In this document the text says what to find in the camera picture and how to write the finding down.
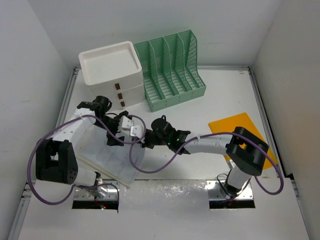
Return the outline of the clear mesh document pouch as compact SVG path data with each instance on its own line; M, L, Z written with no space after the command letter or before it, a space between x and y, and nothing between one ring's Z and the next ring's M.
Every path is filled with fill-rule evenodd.
M82 165L88 165L103 176L119 181L127 188L135 181L138 170L142 166L145 148L140 144L124 144L123 146L107 145L107 131L91 126L76 145L76 157Z

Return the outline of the white drawer organizer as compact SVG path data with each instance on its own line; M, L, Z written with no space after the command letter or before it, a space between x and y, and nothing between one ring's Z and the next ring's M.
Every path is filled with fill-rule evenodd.
M78 55L86 88L93 97L112 102L112 111L145 101L143 69L130 41L124 41Z

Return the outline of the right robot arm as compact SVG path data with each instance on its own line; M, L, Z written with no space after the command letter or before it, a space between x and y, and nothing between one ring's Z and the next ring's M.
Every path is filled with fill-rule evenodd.
M229 171L221 188L230 197L235 197L250 177L262 174L264 154L269 149L267 143L244 127L237 126L228 134L201 135L175 129L165 116L151 123L142 145L150 149L167 146L178 155L207 153L228 156L235 167Z

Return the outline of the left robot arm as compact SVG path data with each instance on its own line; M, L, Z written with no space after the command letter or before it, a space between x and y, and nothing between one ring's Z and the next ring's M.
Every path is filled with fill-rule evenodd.
M122 145L112 140L111 135L119 131L121 117L128 116L123 111L114 117L108 116L112 102L97 96L92 102L82 101L69 120L60 129L50 133L35 152L35 175L38 180L66 185L91 187L97 184L98 173L78 167L75 147L91 126L101 129L106 126L109 131L106 136L112 144Z

